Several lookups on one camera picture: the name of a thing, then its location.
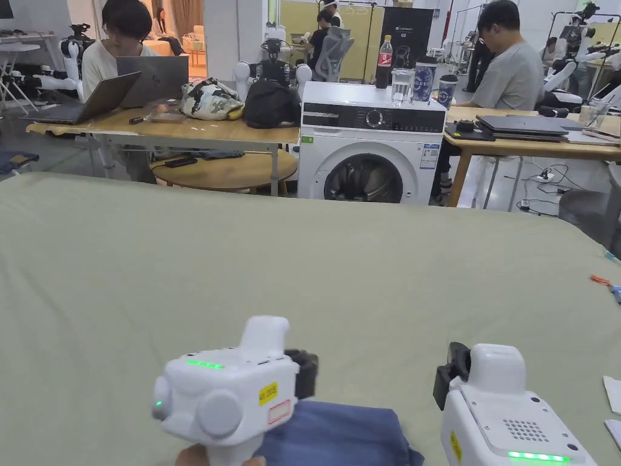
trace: red label sticker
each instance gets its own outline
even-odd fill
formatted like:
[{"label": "red label sticker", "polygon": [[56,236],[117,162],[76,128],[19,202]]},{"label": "red label sticker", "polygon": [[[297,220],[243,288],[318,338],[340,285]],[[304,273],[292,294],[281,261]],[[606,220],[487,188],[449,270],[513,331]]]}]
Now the red label sticker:
[{"label": "red label sticker", "polygon": [[390,66],[392,63],[392,54],[391,53],[380,53],[378,58],[379,66]]},{"label": "red label sticker", "polygon": [[280,404],[270,409],[270,415],[268,416],[268,424],[274,424],[283,418],[289,416],[291,412],[291,400],[283,401]]}]

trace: washing machine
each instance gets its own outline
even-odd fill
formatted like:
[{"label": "washing machine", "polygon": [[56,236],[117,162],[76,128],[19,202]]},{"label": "washing machine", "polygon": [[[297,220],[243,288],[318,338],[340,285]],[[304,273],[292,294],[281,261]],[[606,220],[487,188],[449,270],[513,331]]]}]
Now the washing machine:
[{"label": "washing machine", "polygon": [[442,143],[439,103],[391,101],[391,89],[306,84],[297,197],[427,205]]}]

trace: cup lid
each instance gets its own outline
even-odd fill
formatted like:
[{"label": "cup lid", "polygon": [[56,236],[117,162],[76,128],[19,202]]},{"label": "cup lid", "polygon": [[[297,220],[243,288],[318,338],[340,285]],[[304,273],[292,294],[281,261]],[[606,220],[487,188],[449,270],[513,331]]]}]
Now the cup lid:
[{"label": "cup lid", "polygon": [[428,57],[426,55],[419,57],[416,59],[416,64],[421,64],[421,65],[437,65],[438,64],[438,59],[435,57]]},{"label": "cup lid", "polygon": [[455,75],[444,75],[440,78],[440,81],[444,81],[446,83],[456,83],[459,79]]}]

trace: patterned bag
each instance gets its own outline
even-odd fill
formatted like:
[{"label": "patterned bag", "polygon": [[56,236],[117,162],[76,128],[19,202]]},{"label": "patterned bag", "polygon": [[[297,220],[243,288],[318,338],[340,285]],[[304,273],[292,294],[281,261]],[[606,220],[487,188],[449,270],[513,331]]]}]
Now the patterned bag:
[{"label": "patterned bag", "polygon": [[235,91],[209,78],[183,86],[181,111],[199,120],[237,120],[243,116],[243,102]]}]

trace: round wooden table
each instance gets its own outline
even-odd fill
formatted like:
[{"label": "round wooden table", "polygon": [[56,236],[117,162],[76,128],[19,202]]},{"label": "round wooden table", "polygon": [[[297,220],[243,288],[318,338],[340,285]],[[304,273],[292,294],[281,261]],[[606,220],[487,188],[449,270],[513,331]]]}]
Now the round wooden table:
[{"label": "round wooden table", "polygon": [[[168,186],[182,186],[198,190],[240,191],[255,190],[271,183],[271,154],[246,152],[240,158],[202,160],[184,167],[168,168],[160,160],[151,164],[151,170]],[[289,152],[278,151],[278,181],[281,194],[287,194],[284,181],[297,170],[297,159]]]}]

